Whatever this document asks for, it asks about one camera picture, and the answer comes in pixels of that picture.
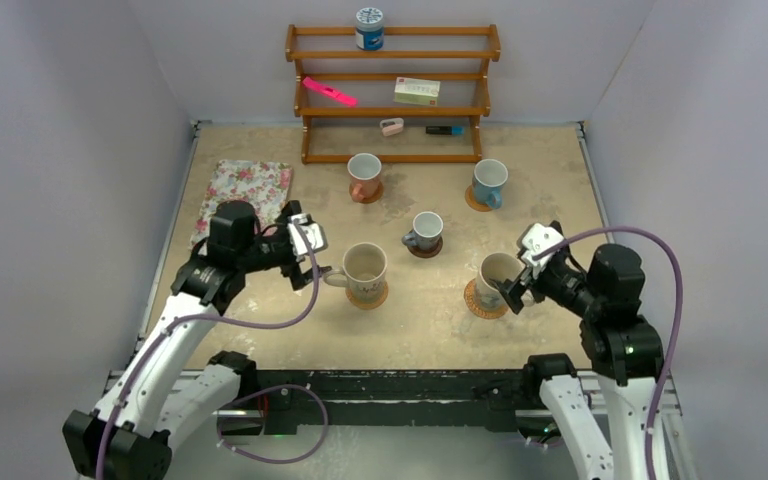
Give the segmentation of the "beige floral mug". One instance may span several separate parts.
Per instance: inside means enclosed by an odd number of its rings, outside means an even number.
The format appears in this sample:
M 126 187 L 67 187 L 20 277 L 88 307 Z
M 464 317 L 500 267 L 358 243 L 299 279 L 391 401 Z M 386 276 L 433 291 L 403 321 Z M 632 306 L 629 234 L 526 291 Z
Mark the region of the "beige floral mug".
M 380 246 L 358 243 L 345 252 L 339 267 L 324 274 L 323 281 L 344 292 L 350 289 L 357 299 L 370 302 L 380 295 L 382 284 L 387 283 L 387 267 L 387 255 Z

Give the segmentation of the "small grey mug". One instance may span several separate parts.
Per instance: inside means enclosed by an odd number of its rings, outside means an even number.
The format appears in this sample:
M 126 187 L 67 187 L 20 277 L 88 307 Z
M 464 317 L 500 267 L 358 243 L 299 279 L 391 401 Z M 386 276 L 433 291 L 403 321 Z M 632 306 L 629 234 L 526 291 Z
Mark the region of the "small grey mug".
M 443 228 L 444 222 L 437 213 L 424 211 L 414 217 L 411 230 L 402 237 L 401 242 L 405 247 L 431 252 L 438 246 Z

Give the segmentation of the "blue mug white inside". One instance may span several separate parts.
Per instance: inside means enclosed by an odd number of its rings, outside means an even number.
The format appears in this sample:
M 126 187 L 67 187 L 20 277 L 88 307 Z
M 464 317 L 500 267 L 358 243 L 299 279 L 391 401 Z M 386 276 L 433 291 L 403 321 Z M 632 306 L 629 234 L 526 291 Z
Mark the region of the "blue mug white inside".
M 496 159 L 483 159 L 475 164 L 472 196 L 475 202 L 492 210 L 503 206 L 502 190 L 509 178 L 507 167 Z

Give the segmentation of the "brown orange mug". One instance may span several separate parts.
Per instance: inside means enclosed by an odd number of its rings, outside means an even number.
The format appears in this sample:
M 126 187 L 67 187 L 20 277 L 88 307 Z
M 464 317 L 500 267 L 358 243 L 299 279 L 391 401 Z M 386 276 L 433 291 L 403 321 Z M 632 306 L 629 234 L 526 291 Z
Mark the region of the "brown orange mug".
M 358 203 L 372 202 L 381 190 L 381 160 L 371 153 L 358 153 L 347 162 L 349 194 Z

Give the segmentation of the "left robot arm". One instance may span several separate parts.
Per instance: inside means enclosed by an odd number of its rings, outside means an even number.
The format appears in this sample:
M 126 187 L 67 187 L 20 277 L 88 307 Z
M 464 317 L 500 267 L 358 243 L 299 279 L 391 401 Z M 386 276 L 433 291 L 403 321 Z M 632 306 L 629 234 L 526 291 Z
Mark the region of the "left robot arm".
M 223 351 L 187 387 L 175 384 L 195 349 L 244 289 L 249 274 L 277 269 L 293 290 L 317 287 L 323 268 L 300 267 L 328 246 L 324 229 L 289 201 L 262 225 L 243 200 L 221 203 L 191 250 L 154 329 L 124 374 L 88 413 L 74 410 L 62 433 L 77 473 L 89 479 L 162 479 L 176 450 L 216 410 L 244 409 L 264 395 L 256 364 Z

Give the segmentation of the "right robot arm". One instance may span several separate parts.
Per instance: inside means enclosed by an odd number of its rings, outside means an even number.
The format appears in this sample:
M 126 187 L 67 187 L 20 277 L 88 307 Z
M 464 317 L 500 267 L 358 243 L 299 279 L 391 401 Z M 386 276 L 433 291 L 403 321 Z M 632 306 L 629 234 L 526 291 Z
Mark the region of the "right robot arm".
M 533 260 L 551 244 L 523 242 L 520 256 L 526 268 L 517 279 L 504 281 L 501 292 L 515 313 L 524 306 L 523 294 L 531 292 L 580 318 L 582 347 L 597 376 L 609 431 L 602 432 L 565 354 L 529 357 L 523 397 L 551 412 L 579 478 L 666 479 L 663 428 L 653 398 L 664 354 L 659 334 L 638 313 L 645 282 L 642 261 L 616 244 L 600 246 L 586 273 L 569 267 L 562 253 Z

